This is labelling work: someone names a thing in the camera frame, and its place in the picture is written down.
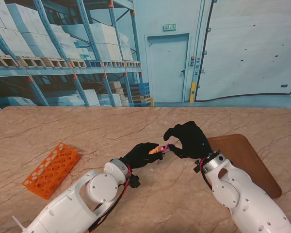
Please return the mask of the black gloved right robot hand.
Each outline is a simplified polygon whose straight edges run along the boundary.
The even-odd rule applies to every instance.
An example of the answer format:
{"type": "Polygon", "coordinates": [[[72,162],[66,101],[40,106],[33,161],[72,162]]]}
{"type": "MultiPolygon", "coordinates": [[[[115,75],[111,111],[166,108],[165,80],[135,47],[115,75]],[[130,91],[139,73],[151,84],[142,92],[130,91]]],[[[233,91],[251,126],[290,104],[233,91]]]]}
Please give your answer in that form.
{"type": "Polygon", "coordinates": [[[170,151],[179,158],[203,159],[213,152],[203,131],[194,121],[177,124],[175,127],[169,128],[163,135],[163,139],[167,141],[172,136],[182,144],[181,149],[169,144],[170,151]]]}

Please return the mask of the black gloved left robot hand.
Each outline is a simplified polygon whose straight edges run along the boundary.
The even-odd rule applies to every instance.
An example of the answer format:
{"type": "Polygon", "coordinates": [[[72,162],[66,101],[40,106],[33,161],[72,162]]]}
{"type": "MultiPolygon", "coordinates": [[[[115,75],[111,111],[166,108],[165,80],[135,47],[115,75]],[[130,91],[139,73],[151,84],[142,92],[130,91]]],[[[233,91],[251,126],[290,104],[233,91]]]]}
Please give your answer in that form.
{"type": "Polygon", "coordinates": [[[137,144],[128,154],[120,157],[119,160],[125,165],[129,165],[131,169],[144,167],[147,164],[163,159],[164,152],[149,154],[151,150],[158,146],[159,144],[150,142],[137,144]]]}

